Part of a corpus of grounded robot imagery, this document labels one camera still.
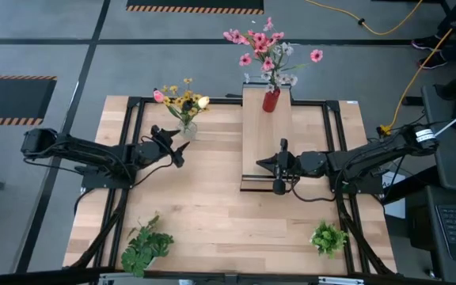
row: orange and black striped tape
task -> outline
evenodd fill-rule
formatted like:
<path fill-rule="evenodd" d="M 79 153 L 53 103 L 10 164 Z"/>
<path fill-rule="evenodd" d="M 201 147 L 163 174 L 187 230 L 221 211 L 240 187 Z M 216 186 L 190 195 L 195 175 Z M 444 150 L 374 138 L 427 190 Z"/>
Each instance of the orange and black striped tape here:
<path fill-rule="evenodd" d="M 51 79 L 51 80 L 57 80 L 57 76 L 0 75 L 0 79 Z"/>
<path fill-rule="evenodd" d="M 0 118 L 0 126 L 37 126 L 42 121 L 41 118 Z"/>
<path fill-rule="evenodd" d="M 126 7 L 131 12 L 175 12 L 175 13 L 231 13 L 231 14 L 252 14 L 261 15 L 262 9 L 242 8 L 215 8 L 215 7 L 179 7 L 179 6 L 140 6 L 132 5 Z"/>

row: flower bouquet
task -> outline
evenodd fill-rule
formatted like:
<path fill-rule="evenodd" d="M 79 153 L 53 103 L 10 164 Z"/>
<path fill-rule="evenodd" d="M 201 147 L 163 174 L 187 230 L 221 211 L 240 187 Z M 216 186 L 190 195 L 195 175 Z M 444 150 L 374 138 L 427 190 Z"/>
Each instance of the flower bouquet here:
<path fill-rule="evenodd" d="M 193 118 L 201 112 L 208 111 L 207 106 L 209 104 L 209 97 L 195 94 L 191 91 L 190 85 L 192 81 L 192 78 L 184 79 L 187 88 L 182 96 L 178 95 L 179 87 L 177 85 L 170 87 L 165 85 L 161 91 L 154 89 L 154 99 L 158 103 L 163 103 L 170 113 L 179 119 L 177 129 L 187 140 L 194 140 L 198 131 L 198 127 L 192 122 Z"/>
<path fill-rule="evenodd" d="M 273 112 L 280 95 L 279 87 L 282 84 L 294 86 L 298 81 L 298 78 L 295 75 L 284 74 L 283 72 L 295 68 L 303 68 L 306 64 L 298 64 L 284 68 L 288 63 L 289 56 L 293 53 L 293 47 L 289 43 L 279 43 L 282 38 L 284 38 L 284 32 L 277 32 L 274 29 L 271 17 L 267 19 L 267 24 L 263 27 L 263 32 L 253 32 L 252 30 L 249 30 L 247 33 L 241 34 L 237 29 L 230 29 L 229 32 L 224 32 L 223 35 L 225 39 L 234 44 L 251 46 L 253 57 L 251 57 L 251 54 L 249 53 L 244 54 L 240 58 L 239 65 L 241 67 L 248 66 L 253 59 L 262 64 L 261 78 L 268 82 L 263 110 L 266 112 Z M 323 58 L 323 51 L 312 51 L 310 53 L 310 58 L 315 63 L 319 62 Z M 249 74 L 246 73 L 244 76 L 245 82 L 249 83 Z"/>

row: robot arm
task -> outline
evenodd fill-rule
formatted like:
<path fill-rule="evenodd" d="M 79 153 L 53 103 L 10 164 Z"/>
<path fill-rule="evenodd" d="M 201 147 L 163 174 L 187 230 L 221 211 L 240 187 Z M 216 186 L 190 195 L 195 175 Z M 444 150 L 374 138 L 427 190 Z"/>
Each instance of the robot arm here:
<path fill-rule="evenodd" d="M 433 154 L 438 142 L 432 131 L 423 125 L 403 127 L 398 133 L 348 151 L 305 151 L 295 157 L 287 151 L 287 140 L 281 139 L 281 151 L 271 158 L 256 163 L 276 177 L 274 193 L 285 193 L 283 178 L 319 178 L 342 176 L 351 185 L 346 192 L 374 192 L 381 188 L 381 174 L 378 167 L 395 158 L 410 154 L 424 156 Z"/>
<path fill-rule="evenodd" d="M 122 146 L 105 146 L 52 129 L 34 129 L 25 133 L 21 152 L 25 160 L 58 157 L 87 166 L 75 169 L 84 176 L 85 188 L 131 188 L 136 172 L 170 155 L 176 167 L 184 164 L 182 152 L 188 146 L 172 150 L 172 137 L 179 131 L 153 126 L 148 142 Z"/>

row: artificial flower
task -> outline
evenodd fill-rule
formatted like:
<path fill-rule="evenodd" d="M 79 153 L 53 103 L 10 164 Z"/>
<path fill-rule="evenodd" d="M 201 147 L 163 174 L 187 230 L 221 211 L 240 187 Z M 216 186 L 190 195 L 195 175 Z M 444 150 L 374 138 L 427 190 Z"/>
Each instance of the artificial flower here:
<path fill-rule="evenodd" d="M 274 25 L 273 25 L 273 23 L 272 23 L 272 17 L 269 17 L 269 18 L 267 19 L 267 24 L 266 24 L 265 26 L 263 26 L 263 30 L 264 30 L 265 32 L 267 32 L 267 31 L 272 30 L 272 28 L 274 28 Z"/>
<path fill-rule="evenodd" d="M 166 107 L 170 106 L 170 103 L 172 103 L 172 101 L 170 100 L 170 98 L 168 98 L 168 96 L 165 96 L 165 98 L 163 98 L 163 103 L 166 105 Z"/>
<path fill-rule="evenodd" d="M 265 81 L 270 81 L 270 78 L 272 76 L 272 72 L 264 72 L 261 74 L 261 79 Z"/>
<path fill-rule="evenodd" d="M 234 38 L 233 39 L 233 42 L 235 44 L 242 44 L 242 36 L 241 36 L 241 33 L 238 31 L 238 30 L 234 30 L 232 31 L 230 29 L 230 32 L 231 32 L 231 36 Z"/>
<path fill-rule="evenodd" d="M 287 56 L 290 56 L 293 53 L 293 47 L 291 46 L 291 44 L 282 43 L 281 47 L 283 48 L 283 51 L 286 53 Z"/>
<path fill-rule="evenodd" d="M 265 61 L 263 62 L 263 66 L 261 67 L 261 70 L 269 71 L 274 67 L 276 67 L 274 65 L 274 62 L 272 61 L 272 59 L 270 57 L 267 56 L 265 58 Z"/>
<path fill-rule="evenodd" d="M 177 107 L 182 108 L 182 104 L 184 103 L 184 99 L 182 99 L 182 98 L 177 98 L 177 99 L 175 99 L 175 101 L 173 101 L 173 103 L 174 103 Z"/>
<path fill-rule="evenodd" d="M 182 111 L 188 112 L 193 108 L 193 100 L 184 100 L 184 103 L 182 103 Z"/>
<path fill-rule="evenodd" d="M 296 77 L 295 75 L 292 74 L 292 75 L 290 76 L 289 81 L 290 81 L 291 86 L 295 86 L 295 84 L 297 84 L 298 77 Z"/>
<path fill-rule="evenodd" d="M 154 99 L 156 100 L 156 102 L 158 102 L 158 103 L 162 103 L 163 100 L 165 100 L 165 95 L 163 95 L 163 93 L 161 93 L 161 91 L 159 91 L 158 89 L 155 89 L 155 88 L 154 88 L 153 96 L 154 96 Z"/>
<path fill-rule="evenodd" d="M 241 60 L 238 62 L 238 64 L 243 67 L 243 66 L 248 66 L 251 64 L 251 57 L 249 56 L 249 53 L 246 53 L 245 55 L 241 56 Z"/>
<path fill-rule="evenodd" d="M 231 34 L 229 32 L 224 32 L 222 35 L 225 37 L 225 39 L 227 39 L 231 42 L 234 41 L 234 38 L 231 36 Z"/>
<path fill-rule="evenodd" d="M 196 114 L 198 114 L 198 109 L 195 107 L 191 108 L 191 110 L 188 111 L 188 115 L 190 116 L 194 116 Z"/>
<path fill-rule="evenodd" d="M 200 94 L 193 95 L 193 102 L 196 103 L 201 97 L 202 97 L 202 95 L 200 95 Z"/>
<path fill-rule="evenodd" d="M 276 45 L 272 51 L 276 54 L 276 55 L 281 55 L 281 46 L 279 45 Z"/>
<path fill-rule="evenodd" d="M 240 44 L 250 45 L 251 43 L 245 38 L 245 36 L 241 36 Z"/>
<path fill-rule="evenodd" d="M 310 60 L 314 61 L 315 63 L 318 63 L 321 59 L 323 59 L 323 51 L 313 50 L 313 52 L 310 53 Z"/>
<path fill-rule="evenodd" d="M 205 96 L 205 97 L 201 97 L 199 100 L 198 100 L 198 107 L 204 109 L 205 107 L 207 107 L 207 105 L 209 105 L 209 97 Z"/>
<path fill-rule="evenodd" d="M 267 47 L 266 42 L 255 43 L 254 52 L 258 53 L 258 52 L 267 52 L 267 51 L 268 51 L 268 47 Z"/>
<path fill-rule="evenodd" d="M 274 32 L 272 34 L 272 39 L 281 40 L 284 38 L 284 32 Z"/>
<path fill-rule="evenodd" d="M 268 84 L 267 87 L 265 88 L 265 92 L 274 92 L 275 86 L 273 84 Z"/>
<path fill-rule="evenodd" d="M 192 96 L 192 95 L 193 95 L 193 92 L 192 92 L 191 90 L 187 90 L 186 92 L 184 92 L 183 98 L 184 98 L 185 100 L 189 100 L 189 99 L 191 99 L 191 96 Z"/>
<path fill-rule="evenodd" d="M 253 40 L 254 40 L 255 44 L 266 43 L 267 42 L 267 35 L 265 35 L 262 32 L 257 32 L 257 33 L 254 34 Z"/>
<path fill-rule="evenodd" d="M 273 46 L 276 43 L 277 43 L 277 40 L 274 39 L 274 38 L 267 39 L 267 47 L 271 47 L 271 46 Z"/>

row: wooden tabletop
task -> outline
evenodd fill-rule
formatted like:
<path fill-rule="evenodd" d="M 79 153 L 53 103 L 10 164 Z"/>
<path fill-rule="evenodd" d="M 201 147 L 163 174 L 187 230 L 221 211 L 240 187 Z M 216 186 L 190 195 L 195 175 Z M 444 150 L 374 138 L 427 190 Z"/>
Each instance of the wooden tabletop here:
<path fill-rule="evenodd" d="M 97 143 L 116 145 L 119 142 L 126 103 L 125 96 L 107 97 Z M 295 155 L 305 150 L 327 150 L 321 108 L 292 108 Z M 367 143 L 357 103 L 341 101 L 340 108 L 348 149 Z M 330 260 L 318 256 L 309 243 L 314 228 L 322 219 L 338 225 L 336 204 L 303 203 L 291 194 L 240 192 L 242 107 L 212 104 L 210 109 L 195 118 L 197 140 L 184 152 L 184 166 L 160 169 L 130 191 L 116 267 L 122 268 L 120 254 L 127 247 L 131 228 L 139 226 L 138 221 L 145 223 L 158 211 L 161 215 L 158 231 L 173 235 L 175 243 L 167 257 L 153 263 L 152 270 L 346 274 L 342 251 Z M 177 119 L 161 104 L 146 104 L 143 116 L 141 135 L 148 135 L 154 124 L 165 129 L 177 126 Z M 331 122 L 339 150 L 333 113 Z M 177 135 L 174 148 L 183 142 Z M 140 171 L 137 180 L 155 167 L 168 163 L 169 159 L 164 158 Z M 302 178 L 296 189 L 306 198 L 332 196 L 325 177 Z M 97 189 L 78 205 L 64 265 L 74 263 L 98 234 L 107 193 L 107 189 Z M 357 200 L 366 239 L 386 266 L 395 271 L 381 205 L 369 195 L 358 195 Z M 105 243 L 102 265 L 108 263 L 111 244 L 110 236 Z M 355 269 L 361 271 L 352 237 L 351 248 Z"/>

